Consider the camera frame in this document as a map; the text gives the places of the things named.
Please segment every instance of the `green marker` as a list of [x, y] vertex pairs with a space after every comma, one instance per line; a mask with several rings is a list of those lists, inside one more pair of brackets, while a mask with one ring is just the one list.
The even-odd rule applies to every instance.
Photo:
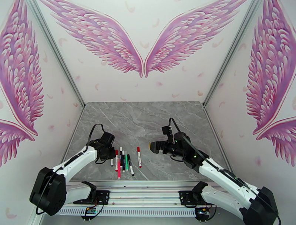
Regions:
[[128, 159], [127, 159], [127, 151], [125, 151], [125, 170], [128, 170], [129, 165], [128, 165]]

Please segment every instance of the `marker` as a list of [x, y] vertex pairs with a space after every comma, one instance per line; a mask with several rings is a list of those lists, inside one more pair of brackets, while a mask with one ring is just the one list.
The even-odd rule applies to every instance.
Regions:
[[122, 147], [119, 147], [119, 150], [120, 150], [120, 168], [122, 168], [122, 165], [123, 165], [123, 160], [122, 160]]
[[127, 159], [127, 151], [125, 151], [125, 170], [128, 171], [128, 159]]
[[123, 164], [122, 164], [122, 171], [125, 172], [125, 152], [122, 151], [122, 158], [123, 158]]
[[118, 165], [117, 165], [117, 167], [118, 167], [118, 170], [117, 170], [117, 178], [118, 179], [120, 179], [120, 160], [118, 160]]
[[128, 158], [128, 163], [129, 163], [129, 168], [131, 169], [131, 174], [132, 176], [134, 176], [134, 170], [132, 169], [132, 161], [131, 161], [131, 157], [129, 156], [130, 154], [127, 155]]
[[115, 150], [115, 171], [118, 170], [118, 150]]
[[140, 147], [137, 147], [138, 151], [138, 161], [139, 161], [139, 167], [142, 168], [142, 163], [141, 163], [141, 154], [140, 154]]

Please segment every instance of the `metal frame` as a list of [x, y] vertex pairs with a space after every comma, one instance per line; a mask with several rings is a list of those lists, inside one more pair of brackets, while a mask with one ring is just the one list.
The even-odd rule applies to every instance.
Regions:
[[61, 158], [60, 163], [62, 163], [62, 162], [65, 161], [65, 158], [66, 158], [66, 156], [67, 156], [67, 154], [68, 154], [68, 151], [69, 151], [70, 146], [71, 146], [71, 144], [72, 144], [72, 141], [73, 141], [73, 138], [74, 138], [75, 133], [76, 133], [76, 131], [77, 131], [77, 128], [78, 128], [78, 126], [79, 126], [79, 123], [80, 123], [80, 121], [81, 121], [81, 119], [82, 119], [82, 116], [83, 116], [84, 111], [85, 111], [85, 107], [83, 107], [83, 109], [82, 109], [82, 111], [81, 111], [81, 113], [80, 113], [80, 116], [79, 116], [79, 118], [78, 118], [78, 120], [77, 120], [77, 123], [76, 123], [75, 128], [74, 128], [74, 130], [73, 130], [73, 132], [72, 132], [71, 138], [70, 138], [69, 143], [68, 143], [68, 145], [67, 145], [67, 148], [66, 148], [66, 150], [65, 150], [65, 152], [64, 152], [64, 154], [63, 154], [63, 156], [62, 156], [62, 158]]
[[219, 147], [219, 149], [220, 149], [220, 151], [221, 151], [221, 154], [222, 154], [222, 157], [223, 157], [223, 159], [224, 159], [224, 161], [225, 161], [225, 163], [226, 163], [226, 166], [227, 166], [228, 170], [230, 170], [231, 172], [234, 173], [234, 170], [233, 170], [233, 168], [232, 168], [232, 166], [231, 166], [231, 164], [230, 164], [230, 162], [229, 162], [229, 160], [228, 160], [228, 157], [227, 157], [227, 155], [226, 155], [225, 148], [224, 148], [224, 146], [223, 146], [223, 144], [222, 144], [222, 141], [220, 140], [220, 137], [219, 137], [219, 134], [218, 134], [216, 128], [215, 128], [214, 125], [213, 125], [213, 122], [212, 122], [212, 120], [211, 120], [211, 118], [210, 118], [210, 116], [209, 116], [209, 113], [208, 113], [208, 111], [206, 110], [205, 107], [203, 107], [203, 111], [204, 111], [205, 114], [206, 114], [206, 118], [207, 118], [207, 120], [208, 120], [208, 122], [209, 122], [209, 124], [210, 124], [210, 127], [211, 127], [212, 132], [213, 132], [213, 134], [214, 134], [214, 137], [215, 137], [215, 139], [216, 139], [216, 141], [217, 141], [218, 147]]
[[79, 100], [79, 103], [81, 104], [82, 107], [85, 107], [85, 102], [82, 98], [82, 95], [80, 94], [77, 86], [76, 86], [76, 83], [74, 82], [72, 76], [71, 76], [71, 73], [70, 73], [70, 70], [69, 68], [67, 67], [67, 64], [65, 63], [65, 60], [63, 59], [62, 57], [62, 54], [53, 38], [53, 35], [51, 34], [50, 30], [49, 30], [49, 27], [42, 15], [42, 12], [36, 2], [36, 0], [27, 0], [27, 3], [35, 17], [35, 19], [37, 20], [51, 50], [53, 51], [54, 55], [55, 55], [55, 58], [57, 59], [58, 61], [58, 64], [60, 65], [63, 73], [65, 74], [67, 80], [69, 81], [70, 83], [70, 86], [72, 87], [75, 95], [77, 96], [78, 100]]
[[253, 18], [254, 14], [256, 13], [256, 11], [259, 8], [259, 5], [262, 1], [263, 0], [252, 0], [252, 2], [250, 3], [247, 13], [243, 19], [243, 22], [241, 23], [241, 25], [236, 33], [236, 36], [234, 37], [234, 40], [231, 44], [231, 47], [230, 47], [229, 51], [227, 52], [227, 55], [226, 55], [222, 65], [218, 71], [218, 74], [217, 74], [208, 94], [206, 95], [206, 98], [203, 102], [203, 105], [205, 108], [209, 104], [209, 101], [212, 98], [212, 95], [214, 94], [216, 88], [218, 87], [219, 82], [221, 81], [221, 78], [223, 77], [228, 65], [230, 64], [230, 61], [231, 61], [234, 53], [238, 49], [239, 42], [241, 41], [242, 37], [244, 36], [244, 34], [246, 32], [250, 20]]
[[[80, 184], [80, 181], [70, 181], [68, 185]], [[194, 209], [181, 205], [178, 191], [192, 190], [198, 181], [97, 181], [92, 182], [98, 190], [109, 190], [109, 204], [104, 206], [100, 216], [153, 216], [153, 217], [192, 217]], [[223, 188], [214, 182], [209, 185], [219, 191]], [[57, 215], [80, 216], [86, 205], [65, 205]], [[43, 215], [32, 212], [29, 223], [38, 225]]]

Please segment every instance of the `black marker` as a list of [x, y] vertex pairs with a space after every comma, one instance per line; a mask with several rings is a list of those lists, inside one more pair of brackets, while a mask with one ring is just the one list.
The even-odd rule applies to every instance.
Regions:
[[122, 171], [125, 172], [125, 152], [122, 151], [122, 159], [123, 159], [123, 165], [122, 165]]
[[120, 168], [122, 168], [122, 165], [123, 165], [123, 158], [122, 158], [122, 147], [119, 147], [119, 150], [120, 150], [120, 157], [119, 157], [119, 160], [120, 160]]
[[131, 169], [131, 173], [132, 173], [132, 176], [134, 176], [134, 171], [132, 169], [132, 161], [131, 161], [131, 157], [129, 156], [130, 154], [127, 154], [127, 158], [128, 158], [128, 163], [129, 163], [129, 168]]

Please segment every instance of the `angel wing mural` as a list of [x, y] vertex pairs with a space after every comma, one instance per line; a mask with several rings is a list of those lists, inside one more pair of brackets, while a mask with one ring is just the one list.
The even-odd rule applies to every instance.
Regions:
[[0, 166], [16, 157], [19, 143], [34, 141], [34, 121], [42, 116], [38, 46], [24, 0], [15, 0], [0, 39], [0, 88], [16, 118], [0, 120]]
[[246, 0], [218, 0], [173, 18], [160, 33], [145, 62], [118, 21], [64, 0], [40, 0], [57, 23], [86, 49], [124, 73], [136, 71], [148, 77], [165, 72], [201, 49], [219, 34]]
[[264, 0], [263, 16], [255, 27], [247, 92], [248, 114], [257, 121], [253, 134], [267, 138], [276, 155], [295, 166], [295, 117], [272, 124], [296, 75], [296, 36], [278, 0]]

